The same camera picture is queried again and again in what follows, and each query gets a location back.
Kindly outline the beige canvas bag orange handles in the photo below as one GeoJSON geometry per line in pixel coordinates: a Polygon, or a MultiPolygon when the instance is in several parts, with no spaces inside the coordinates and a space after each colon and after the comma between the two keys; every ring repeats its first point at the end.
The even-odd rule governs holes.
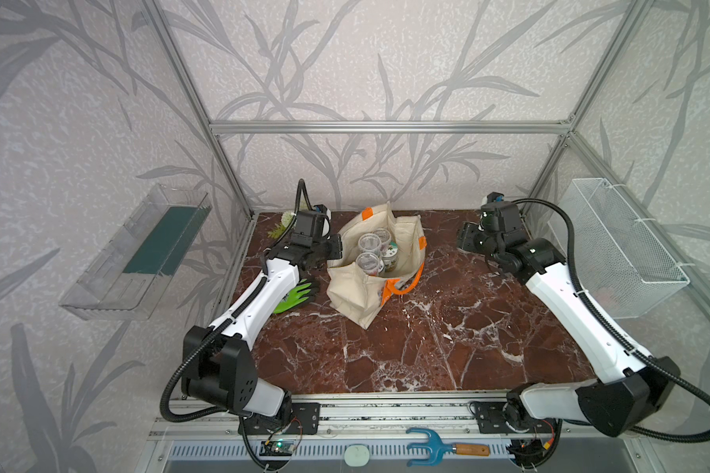
{"type": "Polygon", "coordinates": [[[386,203],[366,208],[339,234],[343,258],[327,264],[327,296],[338,313],[367,329],[392,297],[420,281],[427,253],[421,217],[397,217],[386,203]]]}

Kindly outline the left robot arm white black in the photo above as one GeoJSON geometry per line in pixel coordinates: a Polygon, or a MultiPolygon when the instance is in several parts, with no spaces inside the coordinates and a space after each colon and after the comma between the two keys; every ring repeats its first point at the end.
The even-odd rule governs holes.
{"type": "Polygon", "coordinates": [[[293,236],[267,254],[250,287],[207,327],[194,326],[183,339],[183,362],[160,401],[163,418],[189,422],[221,412],[278,418],[285,423],[290,394],[258,375],[252,348],[273,311],[304,276],[342,258],[341,236],[293,236]]]}

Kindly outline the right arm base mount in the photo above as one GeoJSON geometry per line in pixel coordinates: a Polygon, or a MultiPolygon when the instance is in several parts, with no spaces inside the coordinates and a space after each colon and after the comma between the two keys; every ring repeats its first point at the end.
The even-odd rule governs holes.
{"type": "Polygon", "coordinates": [[[481,434],[546,434],[556,431],[556,419],[534,419],[521,415],[503,401],[473,400],[467,404],[481,434]]]}

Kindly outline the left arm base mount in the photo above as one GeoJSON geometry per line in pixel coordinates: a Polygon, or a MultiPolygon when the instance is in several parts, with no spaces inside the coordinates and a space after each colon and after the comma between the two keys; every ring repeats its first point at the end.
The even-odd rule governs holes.
{"type": "Polygon", "coordinates": [[[275,416],[252,414],[241,420],[239,432],[250,436],[270,435],[282,431],[286,435],[315,435],[321,421],[321,404],[291,402],[282,405],[275,416]]]}

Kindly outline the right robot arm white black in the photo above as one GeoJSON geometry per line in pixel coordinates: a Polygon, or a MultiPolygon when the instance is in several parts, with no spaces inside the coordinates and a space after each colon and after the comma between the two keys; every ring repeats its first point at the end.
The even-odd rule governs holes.
{"type": "Polygon", "coordinates": [[[503,254],[495,251],[495,234],[466,222],[459,230],[460,250],[482,254],[510,272],[556,316],[589,361],[595,376],[585,382],[522,385],[506,396],[505,415],[514,429],[536,420],[560,419],[588,423],[608,437],[617,437],[657,413],[673,383],[638,360],[648,350],[622,347],[610,319],[599,323],[587,308],[593,297],[573,286],[565,256],[549,240],[531,240],[518,229],[505,240],[503,254]]]}

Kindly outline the red label seed jar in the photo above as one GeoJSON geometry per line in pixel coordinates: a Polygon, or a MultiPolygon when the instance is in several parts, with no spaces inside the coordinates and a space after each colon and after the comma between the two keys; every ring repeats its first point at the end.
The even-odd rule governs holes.
{"type": "Polygon", "coordinates": [[[379,277],[384,272],[382,256],[378,257],[370,253],[361,253],[356,257],[355,262],[366,275],[379,277]]]}

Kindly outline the purple label seed jar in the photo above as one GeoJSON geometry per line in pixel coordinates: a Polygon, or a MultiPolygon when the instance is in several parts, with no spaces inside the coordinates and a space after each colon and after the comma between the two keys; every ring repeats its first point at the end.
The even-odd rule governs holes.
{"type": "Polygon", "coordinates": [[[380,228],[374,230],[373,234],[380,240],[380,254],[384,254],[392,243],[392,233],[386,228],[380,228]]]}

